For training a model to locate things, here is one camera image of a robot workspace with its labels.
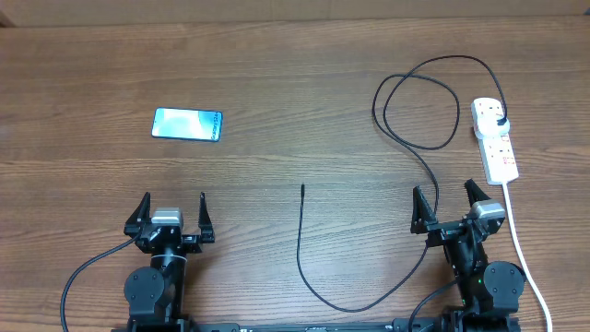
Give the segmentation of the blue Samsung smartphone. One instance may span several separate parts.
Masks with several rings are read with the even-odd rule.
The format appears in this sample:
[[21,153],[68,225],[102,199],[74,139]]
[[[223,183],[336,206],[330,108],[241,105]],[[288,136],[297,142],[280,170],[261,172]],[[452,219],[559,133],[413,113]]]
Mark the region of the blue Samsung smartphone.
[[219,142],[223,113],[210,110],[159,107],[151,135],[156,138]]

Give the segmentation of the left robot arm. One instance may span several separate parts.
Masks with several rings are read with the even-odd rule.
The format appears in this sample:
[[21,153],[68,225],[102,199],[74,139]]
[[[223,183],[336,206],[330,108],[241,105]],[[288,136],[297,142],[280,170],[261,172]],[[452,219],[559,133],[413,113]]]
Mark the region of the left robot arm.
[[199,197],[198,234],[183,233],[183,213],[177,207],[150,211],[150,193],[124,225],[124,234],[150,264],[130,273],[124,284],[129,304],[128,331],[196,331],[195,320],[183,313],[187,256],[200,254],[201,245],[213,243],[215,233],[206,196]]

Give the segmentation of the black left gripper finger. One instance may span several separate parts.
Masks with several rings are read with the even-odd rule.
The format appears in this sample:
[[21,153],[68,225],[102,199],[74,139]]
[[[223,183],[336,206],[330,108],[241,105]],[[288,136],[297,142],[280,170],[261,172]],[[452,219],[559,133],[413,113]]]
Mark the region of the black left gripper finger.
[[211,218],[207,211],[206,194],[204,192],[201,192],[199,197],[198,227],[202,235],[215,234]]
[[150,192],[145,192],[141,202],[128,218],[125,227],[140,227],[146,219],[149,218],[150,211]]

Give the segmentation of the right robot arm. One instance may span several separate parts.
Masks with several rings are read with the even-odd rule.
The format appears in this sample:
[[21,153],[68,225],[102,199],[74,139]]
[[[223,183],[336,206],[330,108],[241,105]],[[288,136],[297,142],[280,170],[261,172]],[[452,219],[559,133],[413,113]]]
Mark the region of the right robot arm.
[[[518,331],[513,317],[519,308],[526,276],[518,265],[490,262],[483,242],[500,229],[506,218],[502,204],[486,195],[473,180],[465,182],[470,210],[459,220],[439,222],[419,187],[413,189],[410,231],[425,234],[426,247],[441,246],[454,280],[422,300],[407,321],[408,331]],[[460,306],[435,318],[417,318],[430,300],[457,287]]]

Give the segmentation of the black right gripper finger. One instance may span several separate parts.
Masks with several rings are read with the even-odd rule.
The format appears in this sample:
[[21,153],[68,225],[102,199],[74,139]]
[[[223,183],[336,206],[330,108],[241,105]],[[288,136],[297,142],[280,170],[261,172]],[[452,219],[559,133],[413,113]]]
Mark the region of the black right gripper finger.
[[413,188],[413,211],[410,225],[411,233],[426,233],[437,223],[437,217],[419,186]]
[[473,207],[477,202],[490,200],[490,197],[481,190],[473,179],[467,180],[464,183],[464,187],[466,189],[469,206]]

